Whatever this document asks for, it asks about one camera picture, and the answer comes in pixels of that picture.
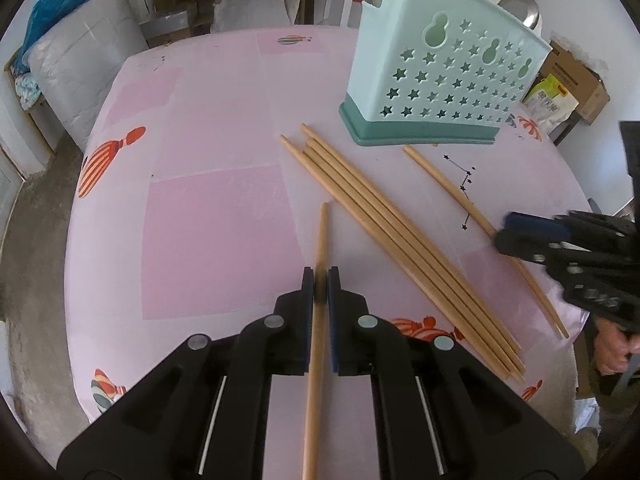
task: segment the chopstick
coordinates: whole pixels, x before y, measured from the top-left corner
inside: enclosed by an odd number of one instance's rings
[[[351,163],[346,160],[339,152],[334,150],[327,142],[325,142],[318,134],[316,134],[306,124],[302,124],[302,131],[307,134],[311,139],[317,142],[322,148],[324,148],[349,174],[353,176],[353,179],[360,183],[362,187],[366,188],[370,194],[377,200],[378,205],[382,206],[382,209],[388,210],[411,234],[411,236],[419,241],[419,244],[426,250],[434,259],[443,266],[448,274],[460,285],[462,289],[473,299],[473,301],[480,306],[482,311],[489,317],[492,323],[500,330],[504,338],[509,343],[511,349],[514,352],[520,352],[520,346],[513,338],[507,327],[499,320],[495,315],[485,306],[484,302],[475,293],[470,283],[462,275],[462,273],[453,265],[450,264],[448,258],[434,245],[431,241],[424,236],[422,231],[418,229],[402,212],[396,208],[388,199],[378,190],[373,184],[367,181],[367,179],[361,174]]]
[[[311,352],[306,390],[305,440],[302,454],[302,480],[316,480],[320,441],[322,405],[322,374],[324,373],[324,342],[326,340],[326,267],[328,252],[329,204],[320,209],[318,248],[314,276],[314,310],[311,322]]]
[[[503,380],[510,377],[512,372],[495,356],[488,344],[478,335],[476,330],[466,322],[465,318],[452,308],[450,302],[443,297],[440,291],[425,279],[420,269],[396,246],[389,235],[314,161],[300,152],[286,137],[280,136],[280,139],[309,173],[356,219],[364,230],[385,250],[402,270],[414,280],[420,289],[432,298],[432,301],[435,298],[434,303],[436,303],[436,306],[465,334],[465,337],[480,354],[482,359],[484,359],[488,367]]]
[[[353,175],[346,171],[327,150],[318,142],[309,140],[304,153],[329,175],[342,190],[351,196],[358,206],[394,241],[396,246],[419,268],[423,277],[433,285],[450,306],[465,317],[465,320],[478,329],[483,340],[489,343],[492,351],[502,364],[518,374],[524,373],[524,365],[516,352],[508,345],[504,336],[491,323],[486,314],[473,302],[468,294],[447,274],[447,271],[424,249],[384,206],[361,182],[357,182]]]
[[[459,190],[456,189],[456,187],[446,176],[444,176],[436,167],[434,167],[433,164],[431,164],[426,158],[424,158],[413,146],[405,146],[404,152],[409,155],[421,168],[429,173],[435,180],[437,180],[438,183],[445,190],[447,190],[449,194],[453,198],[455,198],[458,203],[471,215],[471,217],[476,221],[481,229],[487,235],[489,235],[489,237],[494,238],[496,234],[495,228],[484,217],[479,209],[471,202],[471,200],[469,200],[463,193],[460,193]],[[549,301],[549,298],[542,291],[536,279],[529,272],[529,269],[527,269],[527,267],[525,267],[524,264],[516,258],[510,257],[510,260],[538,298],[541,311],[545,315],[549,324],[554,329],[557,328],[565,338],[568,338],[569,333],[564,326],[562,319],[560,319],[560,316],[558,316],[558,313],[556,312],[553,304]]]

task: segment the silver screw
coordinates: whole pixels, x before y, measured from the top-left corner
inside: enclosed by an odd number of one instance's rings
[[[280,328],[284,325],[284,318],[277,314],[271,314],[264,318],[264,324],[267,328]]]
[[[192,335],[187,340],[187,346],[191,348],[191,350],[202,350],[208,344],[209,344],[209,338],[202,334]]]
[[[433,340],[433,345],[438,350],[447,352],[453,348],[453,339],[445,335],[439,335],[436,339]]]
[[[358,318],[358,324],[363,328],[373,328],[378,324],[378,320],[367,314]]]

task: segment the pink tablecloth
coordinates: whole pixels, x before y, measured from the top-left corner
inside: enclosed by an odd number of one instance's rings
[[[189,335],[237,333],[300,286],[303,266],[314,261],[319,207],[329,198],[277,140],[280,133],[302,140],[301,122],[388,194],[511,329],[527,384],[510,385],[526,397],[541,382],[544,388],[555,352],[571,341],[551,330],[521,277],[400,146],[361,148],[342,124],[338,105],[355,40],[356,31],[337,27],[248,30],[127,60],[88,141],[86,154],[97,155],[79,184],[66,256],[69,353],[91,418],[99,414],[96,400],[108,406],[120,386],[131,387]],[[527,131],[520,106],[512,112],[493,146],[418,149],[495,226],[510,210],[586,210],[553,144]],[[330,264],[340,267],[344,288],[363,294],[372,313],[408,320],[407,331],[452,332],[339,205],[331,216]],[[532,272],[577,335],[584,314],[560,300],[540,268]],[[305,388],[305,378],[273,382],[267,479],[300,476]],[[375,478],[368,379],[328,376],[324,399],[323,477]]]

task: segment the gourd-shaped hole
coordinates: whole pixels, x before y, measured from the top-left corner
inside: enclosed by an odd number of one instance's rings
[[[493,40],[491,42],[491,46],[482,54],[482,62],[485,64],[494,62],[495,56],[498,54],[498,45],[500,45],[500,40]]]
[[[529,71],[529,67],[531,66],[531,61],[532,61],[531,58],[527,59],[527,62],[522,66],[522,68],[518,72],[519,78],[523,78],[524,76],[527,75],[527,72]]]
[[[426,44],[432,48],[441,46],[447,39],[448,23],[449,19],[446,14],[438,14],[424,33]]]

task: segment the mint green utensil holder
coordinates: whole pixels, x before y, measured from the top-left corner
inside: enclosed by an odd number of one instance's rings
[[[363,146],[491,144],[549,51],[489,0],[363,3],[340,115]]]

